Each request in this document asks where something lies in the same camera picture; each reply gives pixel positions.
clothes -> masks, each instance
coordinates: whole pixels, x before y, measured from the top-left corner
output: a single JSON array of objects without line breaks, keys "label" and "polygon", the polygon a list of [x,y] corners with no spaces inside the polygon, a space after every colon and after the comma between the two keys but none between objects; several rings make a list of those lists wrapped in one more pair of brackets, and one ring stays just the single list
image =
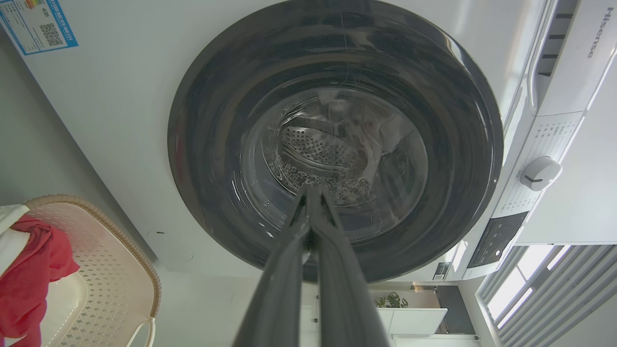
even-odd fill
[{"label": "clothes", "polygon": [[0,347],[4,337],[25,338],[13,347],[41,345],[49,282],[79,269],[66,234],[38,219],[23,216],[11,227],[30,233],[26,247],[0,275]]}]

green plant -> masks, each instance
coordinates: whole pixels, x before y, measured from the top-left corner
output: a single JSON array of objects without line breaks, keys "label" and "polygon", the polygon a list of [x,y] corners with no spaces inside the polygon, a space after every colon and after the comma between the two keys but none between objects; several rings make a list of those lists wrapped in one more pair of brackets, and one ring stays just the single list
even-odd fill
[{"label": "green plant", "polygon": [[409,303],[405,298],[401,298],[397,293],[392,292],[388,294],[385,298],[380,298],[375,301],[377,307],[400,307],[400,308],[408,308]]}]

washing machine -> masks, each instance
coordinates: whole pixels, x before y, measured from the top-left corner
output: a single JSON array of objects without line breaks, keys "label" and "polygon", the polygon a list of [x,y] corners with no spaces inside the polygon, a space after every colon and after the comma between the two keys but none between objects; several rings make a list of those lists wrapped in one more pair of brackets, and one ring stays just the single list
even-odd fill
[{"label": "washing machine", "polygon": [[[615,53],[604,2],[3,0],[0,14],[168,270],[259,276],[313,183],[369,282],[444,281],[498,268],[561,172]],[[606,33],[583,52],[596,17]]]}]

gray metal tongs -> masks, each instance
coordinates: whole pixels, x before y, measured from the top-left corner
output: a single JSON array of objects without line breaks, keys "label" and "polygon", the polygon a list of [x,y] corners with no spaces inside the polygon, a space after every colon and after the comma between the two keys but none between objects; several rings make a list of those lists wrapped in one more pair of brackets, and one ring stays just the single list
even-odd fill
[{"label": "gray metal tongs", "polygon": [[318,262],[322,347],[389,346],[327,191],[304,185],[268,258],[233,347],[298,346],[302,264],[309,257]]}]

black sticker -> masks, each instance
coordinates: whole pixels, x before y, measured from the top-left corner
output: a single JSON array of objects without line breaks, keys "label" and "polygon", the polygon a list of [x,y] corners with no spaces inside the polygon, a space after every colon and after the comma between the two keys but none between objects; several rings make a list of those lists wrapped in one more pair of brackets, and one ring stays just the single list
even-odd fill
[{"label": "black sticker", "polygon": [[435,270],[435,276],[433,276],[434,281],[443,281],[445,280],[445,275],[448,273],[450,269],[451,262],[440,262],[437,265],[437,270]]}]

